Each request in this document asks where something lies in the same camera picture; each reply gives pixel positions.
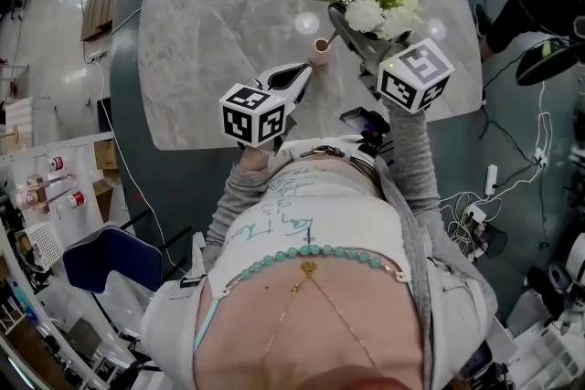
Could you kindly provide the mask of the blue chair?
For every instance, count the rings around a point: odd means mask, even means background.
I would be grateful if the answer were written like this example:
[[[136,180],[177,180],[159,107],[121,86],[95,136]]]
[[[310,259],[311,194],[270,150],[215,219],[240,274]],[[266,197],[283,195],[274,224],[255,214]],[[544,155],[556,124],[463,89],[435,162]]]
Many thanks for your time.
[[[62,261],[69,283],[90,293],[103,293],[114,271],[155,291],[164,279],[163,254],[192,232],[186,227],[158,248],[120,227],[106,226],[66,248]]]

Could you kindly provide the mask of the person's gray cardigan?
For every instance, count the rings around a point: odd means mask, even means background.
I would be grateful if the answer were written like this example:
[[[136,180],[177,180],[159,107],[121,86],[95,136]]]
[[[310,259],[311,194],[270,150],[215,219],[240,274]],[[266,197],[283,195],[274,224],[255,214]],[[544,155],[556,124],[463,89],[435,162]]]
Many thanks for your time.
[[[408,286],[421,326],[423,389],[443,388],[463,368],[484,340],[497,309],[492,287],[447,236],[444,224],[424,224],[410,210],[400,192],[393,164],[375,158],[382,193],[380,198],[394,207],[402,223],[406,255],[411,269]],[[215,298],[208,281],[223,251],[195,248],[196,265],[186,277],[165,283],[154,295],[142,324],[143,345],[161,370],[185,390],[198,390],[194,379],[194,356],[218,304],[245,281],[261,273],[292,263],[312,277],[317,261],[342,262],[368,267],[357,260],[331,257],[295,257],[229,286],[227,295]]]

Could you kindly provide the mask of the person's right forearm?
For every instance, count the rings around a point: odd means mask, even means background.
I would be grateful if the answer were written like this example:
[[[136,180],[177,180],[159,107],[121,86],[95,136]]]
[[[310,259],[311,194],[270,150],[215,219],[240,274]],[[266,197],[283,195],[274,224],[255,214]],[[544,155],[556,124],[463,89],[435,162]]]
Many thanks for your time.
[[[396,184],[412,213],[424,224],[442,224],[431,146],[425,116],[387,105],[394,141]]]

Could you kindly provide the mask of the gray marble table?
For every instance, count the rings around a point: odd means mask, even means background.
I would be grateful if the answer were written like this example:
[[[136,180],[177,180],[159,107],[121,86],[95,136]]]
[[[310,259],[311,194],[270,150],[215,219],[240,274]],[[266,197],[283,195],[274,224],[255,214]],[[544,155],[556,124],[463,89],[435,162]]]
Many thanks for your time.
[[[426,117],[437,121],[477,111],[482,69],[467,0],[421,0],[418,37],[434,26],[454,67]],[[154,145],[164,151],[225,148],[220,98],[250,85],[266,69],[305,62],[333,27],[313,0],[143,0],[138,62],[145,114]]]

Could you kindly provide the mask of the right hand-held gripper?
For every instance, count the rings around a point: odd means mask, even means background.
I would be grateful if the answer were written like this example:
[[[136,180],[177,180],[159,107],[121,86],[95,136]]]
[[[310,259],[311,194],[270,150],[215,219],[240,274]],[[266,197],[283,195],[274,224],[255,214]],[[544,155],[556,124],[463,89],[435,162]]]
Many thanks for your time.
[[[342,4],[330,4],[327,13],[335,33],[362,59],[376,96],[414,114],[443,94],[454,67],[431,38],[408,31],[397,40],[375,39],[349,26]]]

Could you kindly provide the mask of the person's left forearm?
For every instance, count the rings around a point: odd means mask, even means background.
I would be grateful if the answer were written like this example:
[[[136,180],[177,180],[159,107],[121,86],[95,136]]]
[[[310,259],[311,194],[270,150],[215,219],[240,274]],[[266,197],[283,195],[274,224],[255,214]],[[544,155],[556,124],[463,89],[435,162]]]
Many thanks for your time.
[[[270,156],[261,150],[247,147],[243,151],[229,173],[224,194],[212,216],[206,251],[220,251],[236,218],[261,199],[269,181],[269,160]]]

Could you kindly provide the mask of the white perforated box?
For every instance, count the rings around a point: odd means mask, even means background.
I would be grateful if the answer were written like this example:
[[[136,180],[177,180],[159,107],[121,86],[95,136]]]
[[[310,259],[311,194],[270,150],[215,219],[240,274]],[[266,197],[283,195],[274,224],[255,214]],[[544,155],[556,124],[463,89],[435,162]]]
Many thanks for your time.
[[[25,229],[27,239],[32,247],[35,264],[43,271],[48,271],[63,256],[52,225],[42,222]]]

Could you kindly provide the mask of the person's bare chest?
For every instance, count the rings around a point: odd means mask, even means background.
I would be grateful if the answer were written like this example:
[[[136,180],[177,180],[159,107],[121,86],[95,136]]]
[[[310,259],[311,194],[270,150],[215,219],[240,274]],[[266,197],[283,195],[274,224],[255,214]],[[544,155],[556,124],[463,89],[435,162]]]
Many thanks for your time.
[[[292,263],[218,304],[194,356],[198,390],[422,390],[410,290],[368,267]]]

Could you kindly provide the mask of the white ribbed panel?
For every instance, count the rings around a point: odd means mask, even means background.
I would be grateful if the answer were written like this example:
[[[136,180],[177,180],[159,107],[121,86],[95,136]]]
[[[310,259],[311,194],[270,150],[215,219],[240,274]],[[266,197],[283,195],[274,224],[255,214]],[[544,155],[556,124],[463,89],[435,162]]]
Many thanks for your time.
[[[5,129],[0,131],[4,153],[17,153],[58,140],[58,107],[51,98],[12,100],[5,107]]]

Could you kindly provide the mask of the person's white printed top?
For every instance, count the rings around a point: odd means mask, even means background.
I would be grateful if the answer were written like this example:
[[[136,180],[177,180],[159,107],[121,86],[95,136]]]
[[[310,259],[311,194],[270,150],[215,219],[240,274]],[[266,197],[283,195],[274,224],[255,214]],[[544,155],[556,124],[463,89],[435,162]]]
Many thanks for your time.
[[[337,158],[289,163],[261,200],[233,222],[208,281],[215,298],[238,279],[295,257],[331,256],[384,269],[410,283],[398,211],[349,163]]]

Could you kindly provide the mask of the white and black machine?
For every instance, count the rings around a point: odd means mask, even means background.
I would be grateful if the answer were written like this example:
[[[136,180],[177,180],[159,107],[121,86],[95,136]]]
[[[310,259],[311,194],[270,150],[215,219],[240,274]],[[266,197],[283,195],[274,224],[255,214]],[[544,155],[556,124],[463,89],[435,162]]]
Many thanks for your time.
[[[555,320],[585,312],[585,232],[569,242],[561,261],[549,265],[548,279],[556,294],[557,305],[551,313]]]

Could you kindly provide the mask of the person's white trousers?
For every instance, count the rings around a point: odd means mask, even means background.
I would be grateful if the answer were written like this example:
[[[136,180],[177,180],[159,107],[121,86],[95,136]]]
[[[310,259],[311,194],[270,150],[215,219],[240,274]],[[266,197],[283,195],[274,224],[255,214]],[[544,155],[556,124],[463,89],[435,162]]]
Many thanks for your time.
[[[298,161],[301,153],[309,151],[312,147],[318,145],[333,146],[342,150],[344,153],[351,153],[352,155],[360,157],[361,159],[375,165],[375,157],[369,156],[358,149],[357,140],[359,138],[360,136],[358,134],[349,134],[338,137],[287,141],[282,145],[277,154],[270,158],[268,163],[269,172],[278,172],[288,163]]]

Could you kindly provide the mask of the pink vase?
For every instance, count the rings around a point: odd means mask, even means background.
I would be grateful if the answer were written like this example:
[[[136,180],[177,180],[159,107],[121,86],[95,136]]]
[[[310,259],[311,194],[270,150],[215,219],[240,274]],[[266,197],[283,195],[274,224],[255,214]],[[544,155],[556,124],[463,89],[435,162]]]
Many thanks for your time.
[[[325,38],[317,38],[309,57],[316,66],[324,66],[330,59],[330,43]]]

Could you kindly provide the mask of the white power adapter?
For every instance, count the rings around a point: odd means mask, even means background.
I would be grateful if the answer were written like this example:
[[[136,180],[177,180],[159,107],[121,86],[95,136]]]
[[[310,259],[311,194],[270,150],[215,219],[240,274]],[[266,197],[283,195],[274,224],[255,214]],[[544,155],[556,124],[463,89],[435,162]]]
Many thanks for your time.
[[[463,219],[466,221],[473,220],[477,224],[482,224],[486,219],[486,213],[479,205],[471,204],[463,211]]]

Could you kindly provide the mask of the white workbench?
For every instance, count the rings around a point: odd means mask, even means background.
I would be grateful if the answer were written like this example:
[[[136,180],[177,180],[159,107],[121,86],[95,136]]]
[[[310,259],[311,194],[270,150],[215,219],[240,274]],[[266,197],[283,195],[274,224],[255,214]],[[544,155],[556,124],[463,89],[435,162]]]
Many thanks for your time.
[[[94,231],[102,228],[106,222],[101,219],[101,213],[93,191],[92,183],[105,179],[113,187],[114,185],[104,175],[102,170],[96,167],[94,143],[113,139],[109,132],[98,133],[77,139],[55,142],[44,146],[31,148],[17,153],[0,155],[0,170],[7,171],[8,193],[16,205],[16,191],[27,184],[27,178],[33,174],[40,174],[45,180],[65,174],[73,174],[76,184],[67,194],[49,205],[47,214],[38,211],[21,211],[24,217],[24,237],[20,242],[22,255],[27,258],[34,268],[40,269],[35,264],[32,247],[27,239],[25,229],[33,225],[49,222],[58,242],[63,249],[82,240]],[[64,160],[64,168],[51,173],[48,167],[48,158],[60,156]],[[66,184],[55,184],[47,189],[47,196],[53,196],[65,189]],[[70,209],[67,197],[71,193],[81,191],[86,202],[83,206]]]

